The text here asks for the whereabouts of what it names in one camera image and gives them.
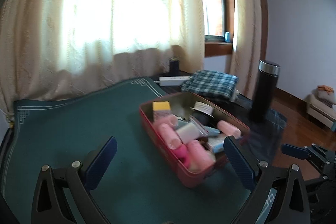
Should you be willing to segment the small pink roller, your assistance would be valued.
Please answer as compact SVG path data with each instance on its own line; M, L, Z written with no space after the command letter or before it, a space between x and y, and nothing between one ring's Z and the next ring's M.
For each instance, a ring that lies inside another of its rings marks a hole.
M233 136L236 139L240 138L242 135L242 132L237 127L228 123L227 121L220 120L217 123L217 128L219 131L221 131L225 135Z

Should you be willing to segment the blue glitter tube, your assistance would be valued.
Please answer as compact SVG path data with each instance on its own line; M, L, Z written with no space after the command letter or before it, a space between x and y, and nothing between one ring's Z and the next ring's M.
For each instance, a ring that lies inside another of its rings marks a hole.
M213 128L209 126L205 126L204 128L207 131L207 134L209 137L216 137L221 133L220 130L217 128Z

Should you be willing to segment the light pink hair roller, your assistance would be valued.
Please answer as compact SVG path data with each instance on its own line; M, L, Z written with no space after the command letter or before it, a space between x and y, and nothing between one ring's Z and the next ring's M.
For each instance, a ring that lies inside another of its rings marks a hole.
M175 131L177 124L177 117L173 114L161 117L153 124L154 129L159 133L169 149L177 149L182 145L181 139Z

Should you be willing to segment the pink foam curler rod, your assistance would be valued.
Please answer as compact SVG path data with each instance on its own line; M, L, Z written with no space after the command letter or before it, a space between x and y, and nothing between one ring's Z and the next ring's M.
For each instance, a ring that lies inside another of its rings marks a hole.
M181 144L177 149L172 149L171 152L186 168L190 166L190 155L186 145Z

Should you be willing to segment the yellow green medicine box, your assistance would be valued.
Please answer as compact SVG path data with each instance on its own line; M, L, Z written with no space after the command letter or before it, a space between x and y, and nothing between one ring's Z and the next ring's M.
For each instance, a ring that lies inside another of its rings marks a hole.
M169 101L153 102L152 109L154 121L172 114Z

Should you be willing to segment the blue orange medicine box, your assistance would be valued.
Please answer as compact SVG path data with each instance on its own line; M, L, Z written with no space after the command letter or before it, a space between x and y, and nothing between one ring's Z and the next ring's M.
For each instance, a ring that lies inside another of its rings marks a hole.
M208 141L206 143L206 147L212 153L217 154L224 151L223 145L225 138L227 136L225 134L219 134L215 137L208 137Z

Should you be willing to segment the beige sofa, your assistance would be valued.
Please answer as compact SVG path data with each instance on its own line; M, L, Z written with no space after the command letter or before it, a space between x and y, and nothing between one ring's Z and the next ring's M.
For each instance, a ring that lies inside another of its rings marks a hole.
M306 112L335 132L335 90L319 85L306 97Z

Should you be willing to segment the black thermos flask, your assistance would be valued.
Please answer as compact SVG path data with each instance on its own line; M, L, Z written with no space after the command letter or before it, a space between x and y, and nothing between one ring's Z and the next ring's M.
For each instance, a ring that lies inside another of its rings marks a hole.
M280 65L260 60L255 92L249 116L253 122L259 123L266 118L280 74Z

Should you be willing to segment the plaid folded cloth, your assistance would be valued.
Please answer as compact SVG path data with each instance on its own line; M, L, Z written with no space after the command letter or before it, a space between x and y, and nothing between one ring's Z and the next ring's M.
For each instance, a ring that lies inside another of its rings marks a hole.
M239 78L219 71L202 70L181 84L181 91L213 100L232 100Z

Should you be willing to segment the red tin box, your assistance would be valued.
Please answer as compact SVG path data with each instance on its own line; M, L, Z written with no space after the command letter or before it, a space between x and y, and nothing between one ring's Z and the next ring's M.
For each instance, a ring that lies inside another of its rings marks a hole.
M227 163L226 137L243 144L249 135L242 121L194 93L163 96L141 104L139 112L152 142L188 188Z

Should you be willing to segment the white power strip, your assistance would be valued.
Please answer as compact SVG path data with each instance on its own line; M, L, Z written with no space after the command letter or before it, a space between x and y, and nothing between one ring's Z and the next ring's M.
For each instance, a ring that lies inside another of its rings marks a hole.
M158 83L160 86L180 86L190 78L190 76L160 77Z

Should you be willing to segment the blue cup on windowsill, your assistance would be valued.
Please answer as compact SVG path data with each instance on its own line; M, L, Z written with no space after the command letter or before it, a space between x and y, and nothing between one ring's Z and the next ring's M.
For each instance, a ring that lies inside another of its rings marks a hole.
M231 43L231 34L230 34L230 32L225 32L224 39L225 39L226 43Z

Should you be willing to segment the dark pen holder cup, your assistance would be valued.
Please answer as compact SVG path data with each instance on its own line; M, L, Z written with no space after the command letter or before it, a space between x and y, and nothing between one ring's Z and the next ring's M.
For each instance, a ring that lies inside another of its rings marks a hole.
M169 60L169 76L179 75L179 60L177 58L171 58Z

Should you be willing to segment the beige patterned curtain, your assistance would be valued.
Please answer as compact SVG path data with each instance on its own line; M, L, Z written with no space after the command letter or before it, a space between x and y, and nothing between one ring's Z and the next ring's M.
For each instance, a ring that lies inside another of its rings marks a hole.
M231 72L251 96L260 0L1 0L1 111L62 100L169 69L201 70L206 42L233 31Z

